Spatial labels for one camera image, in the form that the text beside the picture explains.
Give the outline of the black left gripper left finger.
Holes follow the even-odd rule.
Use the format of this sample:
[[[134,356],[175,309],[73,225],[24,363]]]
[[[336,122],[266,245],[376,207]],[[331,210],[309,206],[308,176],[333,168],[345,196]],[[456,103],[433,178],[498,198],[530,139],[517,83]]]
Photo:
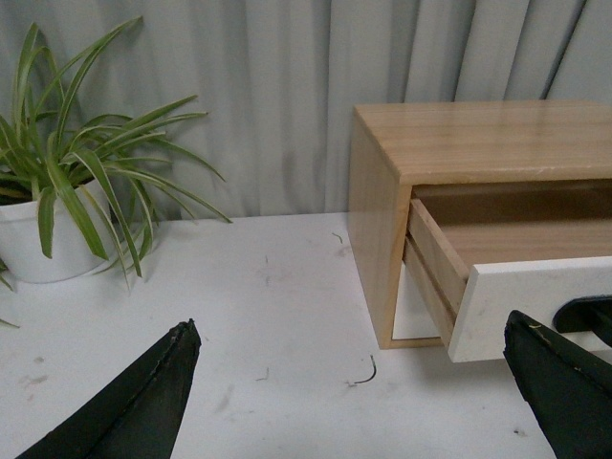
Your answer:
[[[21,458],[168,458],[202,345],[193,320],[171,328]]]

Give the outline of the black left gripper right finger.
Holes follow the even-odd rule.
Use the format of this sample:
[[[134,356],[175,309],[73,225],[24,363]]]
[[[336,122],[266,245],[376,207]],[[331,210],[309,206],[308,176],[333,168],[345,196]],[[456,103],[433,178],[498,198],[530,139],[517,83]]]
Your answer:
[[[557,458],[611,456],[611,365],[520,311],[504,358]]]

